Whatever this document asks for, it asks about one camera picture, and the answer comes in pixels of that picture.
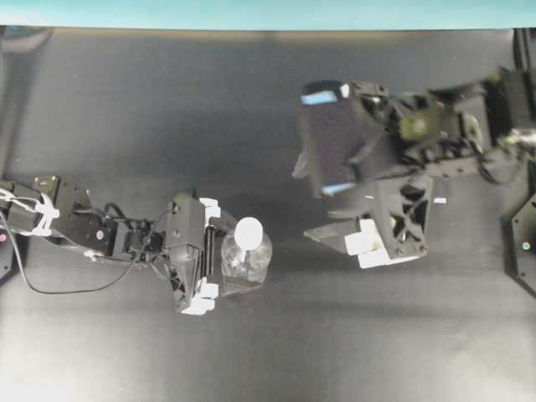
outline dark gray table surface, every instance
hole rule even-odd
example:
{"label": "dark gray table surface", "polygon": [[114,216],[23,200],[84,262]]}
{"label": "dark gray table surface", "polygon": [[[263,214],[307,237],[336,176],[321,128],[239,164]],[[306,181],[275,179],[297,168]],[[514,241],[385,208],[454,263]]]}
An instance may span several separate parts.
{"label": "dark gray table surface", "polygon": [[[391,92],[513,66],[513,32],[203,33],[56,29],[4,54],[5,177],[56,173],[102,205],[153,217],[197,186],[274,245],[264,288],[177,315],[168,284],[135,271],[95,295],[0,287],[0,399],[64,401],[534,401],[536,300],[504,274],[500,217],[526,179],[438,182],[430,253],[361,271],[302,237],[327,222],[293,181],[303,83]],[[43,288],[117,275],[32,240]]]}

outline teal wall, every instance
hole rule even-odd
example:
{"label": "teal wall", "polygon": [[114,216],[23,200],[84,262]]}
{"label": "teal wall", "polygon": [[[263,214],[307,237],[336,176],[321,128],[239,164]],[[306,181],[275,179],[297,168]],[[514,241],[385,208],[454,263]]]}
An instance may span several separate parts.
{"label": "teal wall", "polygon": [[536,0],[0,0],[0,24],[181,29],[454,29],[536,25]]}

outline white cable tie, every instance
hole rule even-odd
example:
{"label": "white cable tie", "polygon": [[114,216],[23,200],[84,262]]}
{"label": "white cable tie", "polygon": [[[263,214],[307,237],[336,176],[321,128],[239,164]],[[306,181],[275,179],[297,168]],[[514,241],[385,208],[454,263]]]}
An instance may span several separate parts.
{"label": "white cable tie", "polygon": [[29,232],[21,232],[21,235],[48,237],[52,234],[50,225],[54,219],[59,217],[59,209],[54,208],[52,200],[47,194],[41,193],[41,198],[43,199],[42,203],[35,201],[35,212],[43,216],[35,228]]}
{"label": "white cable tie", "polygon": [[0,200],[15,204],[15,205],[19,206],[20,208],[30,212],[31,214],[36,214],[37,211],[35,209],[31,208],[30,206],[28,206],[25,203],[21,203],[18,200],[19,199],[27,199],[29,201],[33,201],[33,202],[37,203],[38,202],[37,199],[26,198],[26,197],[17,197],[11,191],[6,190],[5,188],[0,188],[0,194],[1,194],[0,195]]}

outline plastic bottle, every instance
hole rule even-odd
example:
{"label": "plastic bottle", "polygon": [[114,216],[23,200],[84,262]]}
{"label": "plastic bottle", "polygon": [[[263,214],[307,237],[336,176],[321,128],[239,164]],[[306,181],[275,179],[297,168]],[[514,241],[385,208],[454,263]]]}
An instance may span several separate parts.
{"label": "plastic bottle", "polygon": [[259,220],[243,218],[221,246],[224,276],[262,283],[271,260],[271,241]]}

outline wire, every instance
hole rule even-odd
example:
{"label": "wire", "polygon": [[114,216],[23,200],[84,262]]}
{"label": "wire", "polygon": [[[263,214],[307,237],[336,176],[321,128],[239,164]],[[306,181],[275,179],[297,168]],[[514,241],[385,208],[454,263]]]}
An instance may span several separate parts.
{"label": "wire", "polygon": [[101,210],[101,209],[98,209],[98,208],[80,208],[80,209],[75,209],[73,212],[75,214],[94,215],[97,218],[99,218],[101,226],[104,226],[105,221],[107,219],[107,216],[106,216],[105,212],[103,210]]}
{"label": "wire", "polygon": [[133,230],[132,228],[132,225],[131,225],[131,221],[133,219],[128,219],[125,214],[123,213],[122,209],[119,208],[119,205],[117,205],[116,203],[108,203],[104,206],[104,212],[107,216],[109,216],[108,212],[110,211],[110,209],[113,209],[114,211],[116,211],[116,215],[117,215],[117,218],[118,219],[121,219],[121,221],[124,222],[125,226],[129,229],[129,230]]}
{"label": "wire", "polygon": [[[158,216],[158,218],[155,220],[155,224],[152,226],[151,230],[149,231],[149,235],[148,235],[147,239],[151,238],[152,233],[154,232],[155,228],[157,227],[157,225],[160,222],[160,220],[164,217],[164,215],[166,215],[166,214],[168,214],[169,212],[172,212],[172,211],[173,211],[172,209],[164,211],[162,214],[160,214]],[[42,290],[38,289],[37,287],[35,287],[29,281],[28,277],[26,276],[26,271],[25,271],[25,268],[24,268],[23,259],[22,259],[21,255],[20,255],[20,249],[18,248],[18,243],[17,243],[17,241],[15,239],[15,236],[13,235],[13,232],[11,231],[11,228],[9,227],[8,220],[6,219],[6,216],[3,214],[2,211],[0,211],[0,220],[3,223],[4,229],[8,233],[9,240],[13,244],[13,250],[15,252],[15,257],[17,259],[18,268],[20,270],[21,276],[24,279],[24,282],[26,282],[26,285],[28,285],[28,287],[32,291],[35,291],[37,293],[41,293],[43,295],[73,295],[73,294],[78,294],[78,293],[93,293],[93,292],[97,292],[97,291],[103,291],[103,290],[105,290],[105,289],[107,289],[109,287],[112,287],[117,282],[119,282],[121,279],[123,279],[131,271],[132,267],[137,262],[139,262],[143,251],[147,247],[147,243],[144,243],[143,246],[141,247],[141,249],[137,252],[137,255],[135,256],[135,258],[132,259],[132,261],[128,265],[128,267],[115,280],[113,280],[110,283],[107,283],[106,285],[99,286],[99,287],[96,287],[96,288],[93,288],[93,289],[80,289],[80,290],[75,290],[75,291],[42,291]]]}
{"label": "wire", "polygon": [[124,260],[122,258],[114,258],[114,257],[107,257],[105,255],[93,255],[95,260],[98,260],[99,262],[108,262],[110,264],[118,264],[118,265],[124,265],[129,264],[132,260]]}
{"label": "wire", "polygon": [[20,200],[23,201],[31,201],[37,205],[39,203],[39,200],[36,198],[30,198],[30,197],[18,197],[15,194],[13,194],[11,191],[6,190],[5,188],[0,188],[0,200],[7,201],[9,203],[18,205],[19,207],[25,209],[26,211],[30,212],[31,214],[36,214],[37,211],[35,208],[31,208],[29,205],[25,203],[21,203]]}

